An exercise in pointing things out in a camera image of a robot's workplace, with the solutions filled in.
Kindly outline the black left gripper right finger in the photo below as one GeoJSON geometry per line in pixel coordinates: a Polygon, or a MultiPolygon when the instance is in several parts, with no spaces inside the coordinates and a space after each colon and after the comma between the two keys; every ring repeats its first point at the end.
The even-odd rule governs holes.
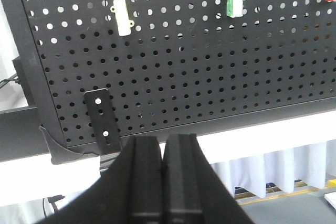
{"type": "Polygon", "coordinates": [[[195,134],[172,134],[162,163],[164,223],[252,223],[207,161],[195,134]]]}

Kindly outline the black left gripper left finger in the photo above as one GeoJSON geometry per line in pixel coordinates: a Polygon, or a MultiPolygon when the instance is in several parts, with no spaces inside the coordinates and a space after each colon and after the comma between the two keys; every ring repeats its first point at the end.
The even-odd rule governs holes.
{"type": "Polygon", "coordinates": [[[161,223],[161,152],[155,136],[132,136],[88,190],[41,223],[161,223]]]}

